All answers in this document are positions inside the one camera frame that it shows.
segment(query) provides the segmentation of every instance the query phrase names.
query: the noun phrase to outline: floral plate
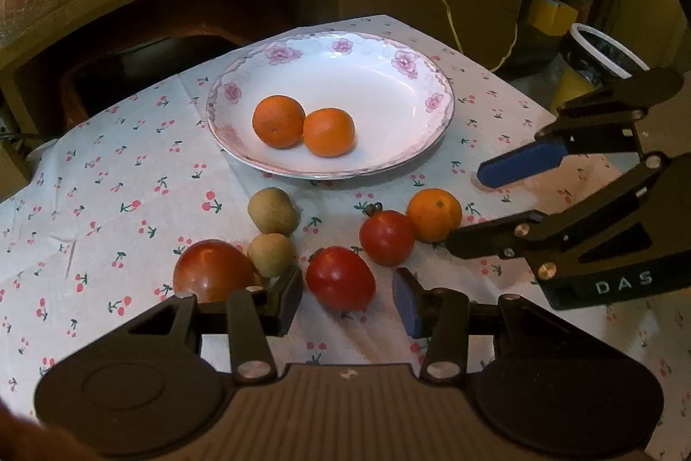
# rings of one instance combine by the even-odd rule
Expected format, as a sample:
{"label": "floral plate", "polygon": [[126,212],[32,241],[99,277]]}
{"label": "floral plate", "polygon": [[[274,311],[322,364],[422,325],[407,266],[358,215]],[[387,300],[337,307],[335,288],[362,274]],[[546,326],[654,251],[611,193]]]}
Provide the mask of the floral plate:
{"label": "floral plate", "polygon": [[[300,144],[265,145],[252,129],[257,104],[283,94],[305,112],[341,108],[353,118],[357,145],[324,159]],[[206,101],[209,130],[238,160],[304,179],[371,175],[403,164],[439,141],[453,116],[447,77],[409,46],[373,34],[320,32],[261,45],[235,60]]]}

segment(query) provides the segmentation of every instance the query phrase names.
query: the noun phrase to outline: plate rim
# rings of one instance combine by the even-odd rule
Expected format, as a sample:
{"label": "plate rim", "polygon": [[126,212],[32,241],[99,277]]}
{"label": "plate rim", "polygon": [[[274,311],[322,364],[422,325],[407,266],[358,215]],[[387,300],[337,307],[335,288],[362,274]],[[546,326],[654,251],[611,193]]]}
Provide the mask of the plate rim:
{"label": "plate rim", "polygon": [[[212,114],[215,112],[213,109],[213,104],[215,103],[215,100],[218,97],[218,90],[220,87],[220,83],[218,83],[218,79],[225,75],[226,73],[236,71],[232,70],[229,71],[233,65],[236,65],[239,61],[244,60],[243,63],[254,57],[255,55],[259,55],[265,51],[268,47],[270,47],[272,44],[276,42],[285,42],[289,40],[305,40],[309,38],[331,38],[331,37],[339,37],[342,38],[344,35],[348,34],[354,34],[358,35],[362,38],[369,39],[369,40],[378,40],[378,41],[383,41],[385,43],[388,43],[392,45],[394,48],[398,49],[409,49],[410,51],[414,52],[417,56],[419,56],[424,64],[427,66],[427,68],[433,72],[436,76],[437,79],[440,81],[440,84],[444,86],[444,90],[450,93],[450,101],[447,104],[447,106],[444,108],[444,117],[441,119],[441,126],[434,131],[433,134],[427,139],[424,147],[422,147],[420,150],[417,152],[414,152],[410,157],[407,157],[403,159],[400,162],[395,162],[391,165],[387,166],[375,166],[375,167],[367,167],[365,169],[351,169],[349,171],[339,171],[339,172],[316,172],[316,171],[296,171],[296,170],[291,170],[291,169],[282,169],[281,167],[268,167],[266,166],[265,163],[260,163],[257,162],[254,159],[251,159],[249,157],[245,157],[243,155],[237,155],[233,151],[229,150],[224,143],[220,140],[219,136],[216,133],[216,124],[214,121],[212,121]],[[408,44],[405,44],[404,42],[400,42],[398,40],[395,40],[393,38],[386,38],[382,35],[379,34],[371,34],[368,32],[358,32],[355,30],[323,30],[320,32],[307,32],[303,34],[293,34],[293,35],[284,35],[281,36],[280,38],[274,38],[270,41],[264,42],[260,45],[255,46],[254,48],[250,49],[247,53],[236,57],[235,59],[231,60],[227,65],[226,65],[226,70],[224,70],[221,74],[219,74],[216,79],[213,81],[212,88],[209,90],[208,95],[206,96],[206,105],[205,105],[205,113],[206,113],[206,125],[209,128],[210,133],[212,134],[213,138],[216,140],[216,143],[219,145],[222,150],[224,150],[228,155],[231,155],[234,159],[238,160],[241,163],[244,163],[246,165],[251,166],[254,169],[257,169],[258,171],[262,172],[268,172],[272,175],[277,175],[277,176],[282,176],[285,178],[295,178],[295,179],[303,179],[303,180],[347,180],[351,178],[356,178],[358,176],[371,176],[375,174],[379,174],[380,172],[386,172],[386,171],[391,171],[392,169],[396,169],[399,166],[402,166],[406,163],[409,163],[413,159],[419,157],[423,153],[426,153],[427,151],[431,150],[433,147],[435,147],[440,141],[441,138],[444,136],[444,134],[448,130],[448,126],[450,126],[451,121],[453,120],[453,117],[455,115],[455,110],[456,110],[456,104],[455,104],[455,93],[453,90],[453,86],[451,85],[451,82],[449,78],[445,75],[445,73],[439,68],[439,66],[429,57],[427,57],[425,54],[423,54],[421,51],[418,49],[412,48]]]}

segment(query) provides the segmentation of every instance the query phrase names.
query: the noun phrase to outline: pink flower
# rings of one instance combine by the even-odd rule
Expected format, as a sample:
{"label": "pink flower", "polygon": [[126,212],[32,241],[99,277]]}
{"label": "pink flower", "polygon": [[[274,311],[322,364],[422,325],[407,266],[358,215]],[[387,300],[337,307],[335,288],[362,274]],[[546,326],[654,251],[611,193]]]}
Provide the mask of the pink flower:
{"label": "pink flower", "polygon": [[427,113],[435,111],[443,101],[444,95],[440,92],[434,93],[425,101],[425,107],[427,108]]}
{"label": "pink flower", "polygon": [[345,38],[339,38],[338,41],[331,44],[331,49],[337,51],[344,56],[350,55],[352,53],[352,42]]}
{"label": "pink flower", "polygon": [[415,54],[399,49],[396,52],[395,58],[391,60],[391,65],[396,67],[403,75],[408,75],[409,79],[417,79],[415,58]]}
{"label": "pink flower", "polygon": [[243,97],[243,91],[241,91],[235,83],[228,83],[224,86],[224,89],[225,97],[231,104],[237,104]]}
{"label": "pink flower", "polygon": [[301,58],[302,51],[289,48],[283,42],[275,42],[265,49],[264,55],[269,60],[269,65],[282,65],[283,63],[289,63],[293,59]]}

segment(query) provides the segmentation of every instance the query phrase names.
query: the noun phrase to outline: orange fruit on plate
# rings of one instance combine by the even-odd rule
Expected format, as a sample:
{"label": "orange fruit on plate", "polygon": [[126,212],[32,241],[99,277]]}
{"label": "orange fruit on plate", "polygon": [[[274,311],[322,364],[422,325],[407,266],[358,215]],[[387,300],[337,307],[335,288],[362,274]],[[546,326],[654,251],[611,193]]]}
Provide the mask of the orange fruit on plate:
{"label": "orange fruit on plate", "polygon": [[439,188],[427,188],[415,194],[406,212],[422,242],[441,242],[461,224],[461,204],[453,194]]}
{"label": "orange fruit on plate", "polygon": [[260,140],[274,149],[287,149],[303,135],[305,110],[297,100],[277,94],[257,104],[252,129]]}
{"label": "orange fruit on plate", "polygon": [[355,124],[346,111],[322,108],[305,118],[303,138],[317,157],[339,157],[355,147]]}

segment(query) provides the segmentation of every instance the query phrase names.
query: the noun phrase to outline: tablecloth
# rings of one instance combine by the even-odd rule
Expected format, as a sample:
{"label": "tablecloth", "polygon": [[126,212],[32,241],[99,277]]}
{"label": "tablecloth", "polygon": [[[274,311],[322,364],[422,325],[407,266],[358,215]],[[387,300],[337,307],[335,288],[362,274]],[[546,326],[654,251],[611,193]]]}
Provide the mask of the tablecloth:
{"label": "tablecloth", "polygon": [[[31,185],[0,205],[0,397],[13,410],[33,416],[35,385],[56,361],[172,295],[175,261],[192,242],[221,238],[247,248],[258,234],[247,202],[265,186],[282,188],[301,209],[294,240],[305,267],[320,247],[360,250],[369,202],[405,210],[417,191],[444,188],[462,202],[463,224],[474,224],[531,208],[554,213],[618,174],[600,155],[572,156],[510,189],[480,190],[472,179],[478,164],[527,142],[552,116],[455,49],[392,18],[299,32],[325,29],[393,38],[436,61],[457,98],[444,140],[394,171],[335,182],[272,177],[237,162],[209,134],[205,101],[215,78],[250,48],[163,80],[76,127],[44,155]],[[367,311],[327,312],[306,290],[288,335],[270,339],[280,368],[288,362],[419,368],[426,341],[406,336],[390,270],[364,259],[377,279]],[[523,260],[461,261],[443,247],[416,243],[406,266],[425,287],[450,287],[489,303],[515,292],[548,308]],[[676,292],[559,313],[657,375],[666,397],[649,448],[657,459],[684,460],[691,451],[690,303],[690,294]],[[202,353],[229,370],[225,339],[206,337]],[[491,339],[472,337],[469,370],[491,358]]]}

